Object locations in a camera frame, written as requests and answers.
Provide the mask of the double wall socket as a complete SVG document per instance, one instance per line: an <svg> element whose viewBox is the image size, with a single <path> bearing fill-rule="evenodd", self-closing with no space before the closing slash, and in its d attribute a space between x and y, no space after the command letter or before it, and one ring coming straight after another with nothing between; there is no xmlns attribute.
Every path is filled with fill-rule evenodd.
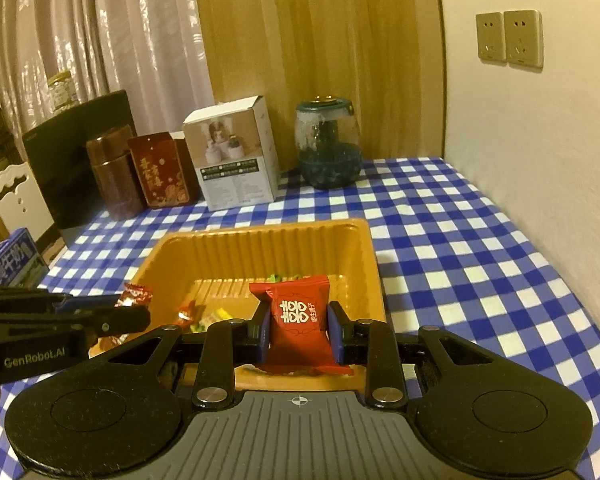
<svg viewBox="0 0 600 480"><path fill-rule="evenodd" d="M542 14L513 10L476 15L478 58L484 62L544 67Z"/></svg>

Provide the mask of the blue white checkered tablecloth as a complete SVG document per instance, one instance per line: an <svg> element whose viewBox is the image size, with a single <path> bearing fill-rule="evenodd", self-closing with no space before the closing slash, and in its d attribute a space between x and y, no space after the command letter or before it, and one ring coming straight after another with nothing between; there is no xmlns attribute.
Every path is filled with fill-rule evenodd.
<svg viewBox="0 0 600 480"><path fill-rule="evenodd" d="M111 294L164 234L363 218L370 225L394 327L439 325L558 380L591 411L579 474L600 479L600 330L562 276L496 205L438 158L366 162L355 185L317 191L285 174L268 205L210 211L204 204L148 211L125 222L96 217L43 286Z"/></svg>

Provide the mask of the white wooden chair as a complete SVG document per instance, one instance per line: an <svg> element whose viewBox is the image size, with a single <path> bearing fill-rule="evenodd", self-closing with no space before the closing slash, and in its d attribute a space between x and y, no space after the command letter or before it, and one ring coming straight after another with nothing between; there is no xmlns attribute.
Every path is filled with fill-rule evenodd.
<svg viewBox="0 0 600 480"><path fill-rule="evenodd" d="M27 162L0 171L0 219L9 234L26 228L35 242L54 226L38 182Z"/></svg>

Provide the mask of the brown metal thermos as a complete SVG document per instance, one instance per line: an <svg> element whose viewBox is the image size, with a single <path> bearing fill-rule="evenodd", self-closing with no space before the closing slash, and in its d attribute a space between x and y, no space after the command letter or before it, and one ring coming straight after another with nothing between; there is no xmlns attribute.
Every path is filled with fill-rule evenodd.
<svg viewBox="0 0 600 480"><path fill-rule="evenodd" d="M133 136L131 126L124 125L86 142L100 195L108 214L117 221L132 219L146 208L129 149Z"/></svg>

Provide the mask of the sheer curtain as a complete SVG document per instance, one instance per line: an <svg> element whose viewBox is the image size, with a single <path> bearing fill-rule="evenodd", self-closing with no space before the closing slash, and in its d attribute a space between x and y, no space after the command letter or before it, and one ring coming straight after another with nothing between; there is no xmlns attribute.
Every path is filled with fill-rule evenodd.
<svg viewBox="0 0 600 480"><path fill-rule="evenodd" d="M68 70L85 103L123 90L138 133L175 131L213 104L197 0L0 0L0 102L9 130L54 114Z"/></svg>

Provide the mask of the yellow green candy packet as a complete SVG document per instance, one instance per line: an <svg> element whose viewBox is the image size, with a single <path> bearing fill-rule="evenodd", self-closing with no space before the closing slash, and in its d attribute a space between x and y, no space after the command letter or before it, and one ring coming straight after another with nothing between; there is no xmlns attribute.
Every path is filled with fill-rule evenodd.
<svg viewBox="0 0 600 480"><path fill-rule="evenodd" d="M219 322L231 320L233 317L223 308L216 309L210 313L205 314L200 321L193 325L190 330L193 333L204 333L208 328Z"/></svg>

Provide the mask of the green edged dark snack bag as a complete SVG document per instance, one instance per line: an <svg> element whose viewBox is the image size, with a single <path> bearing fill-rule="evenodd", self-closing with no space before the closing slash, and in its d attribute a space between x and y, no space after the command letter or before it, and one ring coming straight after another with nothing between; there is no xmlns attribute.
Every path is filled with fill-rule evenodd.
<svg viewBox="0 0 600 480"><path fill-rule="evenodd" d="M303 278L303 275L301 275L301 274L283 276L280 274L273 273L266 279L266 281L268 283L283 283L283 282L289 282L289 281L298 281L298 280L301 280L302 278Z"/></svg>

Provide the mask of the large red snack packet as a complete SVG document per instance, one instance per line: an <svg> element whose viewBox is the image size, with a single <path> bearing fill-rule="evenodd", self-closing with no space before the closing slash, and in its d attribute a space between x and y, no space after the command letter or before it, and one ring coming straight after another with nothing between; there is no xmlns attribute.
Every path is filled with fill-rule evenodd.
<svg viewBox="0 0 600 480"><path fill-rule="evenodd" d="M258 364L270 374L351 376L332 355L327 336L329 279L313 275L280 283L251 283L250 292L270 304L270 343Z"/></svg>

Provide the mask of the white humidifier box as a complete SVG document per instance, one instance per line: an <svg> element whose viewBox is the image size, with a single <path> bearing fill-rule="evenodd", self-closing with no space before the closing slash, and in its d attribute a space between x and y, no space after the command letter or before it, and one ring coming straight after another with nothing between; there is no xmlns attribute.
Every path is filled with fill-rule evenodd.
<svg viewBox="0 0 600 480"><path fill-rule="evenodd" d="M183 132L209 210L274 202L280 171L264 96L194 110Z"/></svg>

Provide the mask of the green glass dome jar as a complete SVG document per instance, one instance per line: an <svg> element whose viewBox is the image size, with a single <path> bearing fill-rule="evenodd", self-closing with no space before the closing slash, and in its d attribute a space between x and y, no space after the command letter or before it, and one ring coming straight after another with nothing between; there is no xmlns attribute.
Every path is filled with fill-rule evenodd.
<svg viewBox="0 0 600 480"><path fill-rule="evenodd" d="M296 107L294 140L302 177L321 190L351 185L362 168L360 128L352 102L317 96Z"/></svg>

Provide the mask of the small red snack packet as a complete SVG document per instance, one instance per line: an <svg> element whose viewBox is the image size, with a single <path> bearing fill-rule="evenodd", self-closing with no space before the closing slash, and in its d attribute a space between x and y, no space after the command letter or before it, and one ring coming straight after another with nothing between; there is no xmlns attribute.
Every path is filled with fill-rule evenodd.
<svg viewBox="0 0 600 480"><path fill-rule="evenodd" d="M176 317L175 324L180 326L183 330L189 330L198 323L197 318L196 301L190 300L187 304L183 304L178 309L178 316Z"/></svg>

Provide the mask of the glass jar on shelf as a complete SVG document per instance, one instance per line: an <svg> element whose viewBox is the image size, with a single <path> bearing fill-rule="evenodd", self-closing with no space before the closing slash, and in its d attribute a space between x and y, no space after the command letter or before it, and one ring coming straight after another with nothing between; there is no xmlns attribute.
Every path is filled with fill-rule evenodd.
<svg viewBox="0 0 600 480"><path fill-rule="evenodd" d="M63 70L46 80L52 111L59 114L80 104L70 70Z"/></svg>

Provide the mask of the dark red candy wrapper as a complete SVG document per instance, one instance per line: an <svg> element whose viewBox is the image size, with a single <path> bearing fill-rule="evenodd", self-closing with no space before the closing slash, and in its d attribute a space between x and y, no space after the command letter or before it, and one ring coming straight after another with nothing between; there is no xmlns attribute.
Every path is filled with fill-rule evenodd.
<svg viewBox="0 0 600 480"><path fill-rule="evenodd" d="M148 308L151 302L152 292L144 285L137 285L132 283L124 284L124 291L118 298L116 308L123 307L146 307ZM99 341L99 348L102 351L108 351L114 347L124 344L131 337L130 334L121 334L116 336L102 337Z"/></svg>

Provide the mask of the blue milk carton box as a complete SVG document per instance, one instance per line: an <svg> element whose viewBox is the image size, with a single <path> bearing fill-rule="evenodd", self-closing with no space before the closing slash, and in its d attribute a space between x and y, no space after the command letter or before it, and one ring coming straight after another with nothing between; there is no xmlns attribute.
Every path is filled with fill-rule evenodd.
<svg viewBox="0 0 600 480"><path fill-rule="evenodd" d="M0 286L35 287L48 266L26 228L16 229L0 243Z"/></svg>

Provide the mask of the dark red gift box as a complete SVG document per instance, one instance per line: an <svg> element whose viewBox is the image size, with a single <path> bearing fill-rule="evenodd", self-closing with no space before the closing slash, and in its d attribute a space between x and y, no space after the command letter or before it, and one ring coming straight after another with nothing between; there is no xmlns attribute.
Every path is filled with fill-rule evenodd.
<svg viewBox="0 0 600 480"><path fill-rule="evenodd" d="M128 141L132 161L149 208L193 205L200 187L184 132L157 132Z"/></svg>

